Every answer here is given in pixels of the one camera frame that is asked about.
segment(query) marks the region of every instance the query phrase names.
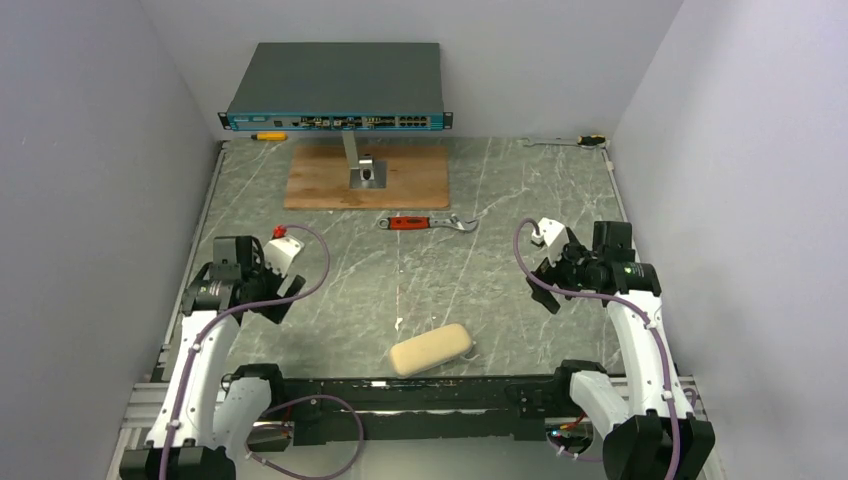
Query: gray wall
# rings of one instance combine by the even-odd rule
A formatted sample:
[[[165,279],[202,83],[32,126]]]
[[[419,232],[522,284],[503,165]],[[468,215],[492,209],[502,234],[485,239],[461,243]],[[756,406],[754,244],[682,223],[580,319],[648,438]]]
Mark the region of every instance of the gray wall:
[[[844,1],[686,0],[613,138],[729,478],[844,478]]]
[[[214,145],[135,0],[0,6],[0,478],[103,478]]]
[[[453,134],[611,134],[682,0],[141,0],[213,132],[261,41],[442,44]]]

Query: robotic arm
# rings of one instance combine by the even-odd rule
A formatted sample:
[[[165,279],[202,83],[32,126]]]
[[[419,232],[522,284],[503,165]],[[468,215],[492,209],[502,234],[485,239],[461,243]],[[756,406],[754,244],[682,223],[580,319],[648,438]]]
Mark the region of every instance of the robotic arm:
[[[584,410],[604,439],[607,477],[616,480],[697,477],[712,450],[715,435],[709,422],[695,419],[680,387],[663,329],[659,279],[652,265],[635,261],[631,225],[595,222],[592,250],[589,250],[570,228],[545,218],[533,234],[533,243],[547,248],[547,258],[533,275],[561,290],[597,292],[575,296],[604,301],[621,344],[628,377],[628,402],[615,392],[600,365],[594,370],[572,373],[568,382],[572,401]],[[534,300],[551,313],[559,311],[559,303],[549,289],[529,277],[527,282]],[[643,312],[649,322],[627,304]],[[672,471],[675,442],[676,472]]]
[[[158,478],[159,464],[168,437],[175,428],[168,455],[168,478],[234,479],[235,463],[246,454],[245,441],[259,415],[282,403],[282,375],[275,364],[239,367],[233,374],[229,394],[216,411],[215,399],[224,374],[227,353],[238,334],[243,313],[230,315],[216,324],[202,340],[195,338],[221,312],[238,305],[277,300],[288,269],[303,250],[297,239],[278,229],[264,247],[251,236],[217,237],[212,245],[212,262],[204,265],[186,288],[182,302],[182,341],[174,377],[163,410],[148,433],[144,450],[128,451],[121,462],[123,480]],[[292,297],[305,280],[295,276],[284,296]],[[254,311],[279,324],[289,304]],[[180,391],[189,350],[194,349],[194,368],[188,388]],[[176,420],[169,406],[184,395]]]

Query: blue front panel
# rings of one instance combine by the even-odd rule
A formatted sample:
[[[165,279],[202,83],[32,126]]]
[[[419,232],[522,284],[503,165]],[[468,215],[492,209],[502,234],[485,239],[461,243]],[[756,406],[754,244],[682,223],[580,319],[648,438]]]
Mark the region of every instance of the blue front panel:
[[[230,129],[236,132],[269,132],[298,130],[443,130],[444,113],[415,113],[373,115],[338,113],[311,115],[308,113],[245,112],[227,113]]]

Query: table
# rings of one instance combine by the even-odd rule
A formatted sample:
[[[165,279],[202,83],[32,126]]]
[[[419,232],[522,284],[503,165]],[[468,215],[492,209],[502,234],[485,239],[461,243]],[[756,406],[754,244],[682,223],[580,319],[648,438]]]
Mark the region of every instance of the table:
[[[254,235],[263,242],[278,224],[321,232],[332,254],[324,287],[297,302],[281,325],[246,314],[230,351],[228,371],[252,362],[278,363],[286,377],[391,376],[389,348],[433,328],[461,323],[475,341],[465,358],[427,375],[552,373],[563,359],[601,362],[623,372],[615,330],[599,302],[562,301],[557,315],[530,299],[512,254],[520,219],[549,217],[571,226],[584,244],[595,220],[621,220],[598,150],[524,147],[505,138],[361,138],[361,144],[445,145],[449,151],[451,212],[480,218],[473,233],[450,229],[392,232],[375,226],[397,214],[448,212],[288,211],[286,179],[297,144],[237,139],[225,144],[214,193],[193,260],[212,256],[212,239]],[[296,232],[306,249],[290,273],[318,279],[321,249]],[[522,250],[531,268],[543,253]]]

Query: yellow sponge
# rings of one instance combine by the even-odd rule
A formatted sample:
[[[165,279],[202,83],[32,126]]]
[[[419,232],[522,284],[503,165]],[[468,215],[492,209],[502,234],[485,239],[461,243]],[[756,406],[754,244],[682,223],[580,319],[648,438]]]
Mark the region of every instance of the yellow sponge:
[[[389,361],[400,378],[441,365],[471,351],[468,330],[457,323],[404,340],[389,350]]]

